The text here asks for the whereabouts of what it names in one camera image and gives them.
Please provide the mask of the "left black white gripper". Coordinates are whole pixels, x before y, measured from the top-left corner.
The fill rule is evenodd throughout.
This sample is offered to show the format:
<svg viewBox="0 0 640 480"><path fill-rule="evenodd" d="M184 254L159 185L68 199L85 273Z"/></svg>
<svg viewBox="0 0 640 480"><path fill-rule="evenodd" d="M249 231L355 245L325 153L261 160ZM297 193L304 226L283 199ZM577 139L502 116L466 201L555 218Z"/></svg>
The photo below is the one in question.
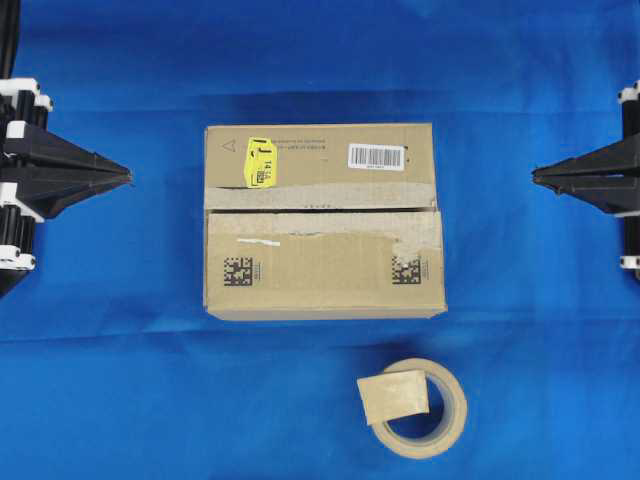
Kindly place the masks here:
<svg viewBox="0 0 640 480"><path fill-rule="evenodd" d="M35 226L130 184L129 169L44 130L53 101L34 78L1 81L1 268L32 270ZM24 172L27 161L97 172Z"/></svg>

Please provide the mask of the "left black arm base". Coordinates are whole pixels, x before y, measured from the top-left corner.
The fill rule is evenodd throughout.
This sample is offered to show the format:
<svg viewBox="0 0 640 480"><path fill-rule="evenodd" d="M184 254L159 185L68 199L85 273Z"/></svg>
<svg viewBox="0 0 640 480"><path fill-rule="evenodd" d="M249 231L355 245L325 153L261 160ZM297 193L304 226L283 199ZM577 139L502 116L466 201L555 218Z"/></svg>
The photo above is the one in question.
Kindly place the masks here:
<svg viewBox="0 0 640 480"><path fill-rule="evenodd" d="M1 269L0 297L3 298L10 293L29 273L29 270Z"/></svg>

